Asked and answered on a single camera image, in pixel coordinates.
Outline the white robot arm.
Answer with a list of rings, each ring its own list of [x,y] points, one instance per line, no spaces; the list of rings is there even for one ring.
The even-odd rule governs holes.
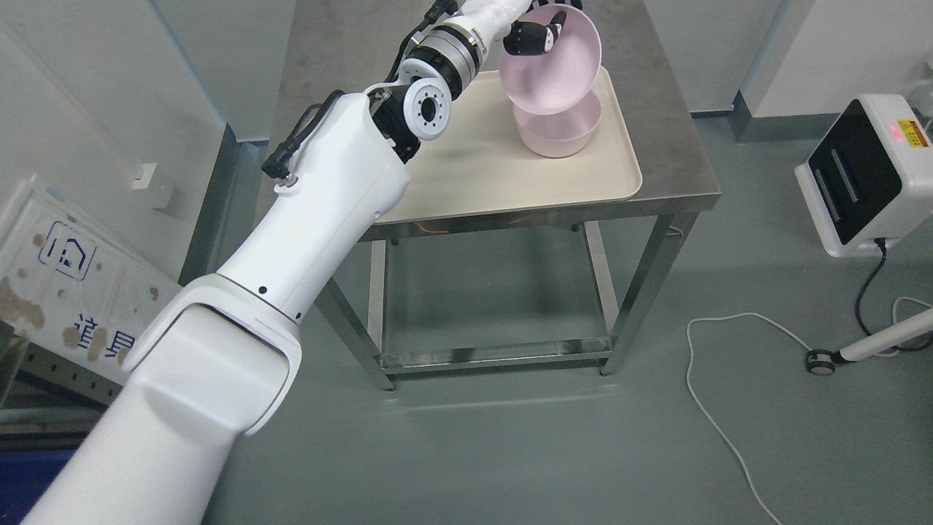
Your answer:
[[[26,524],[199,524],[241,435],[284,401],[300,323],[363,233],[399,203],[407,160],[526,1],[437,1],[387,78],[334,90],[261,167],[276,202],[227,262],[194,279],[124,362],[126,385]]]

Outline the black white robotic hand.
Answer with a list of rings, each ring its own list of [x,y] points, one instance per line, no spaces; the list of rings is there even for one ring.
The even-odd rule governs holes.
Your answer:
[[[550,53],[562,36],[569,17],[566,10],[583,9],[581,1],[556,1],[561,7],[545,23],[520,19],[524,13],[547,4],[547,1],[466,1],[460,11],[467,26],[490,41],[501,41],[507,54],[538,56]]]

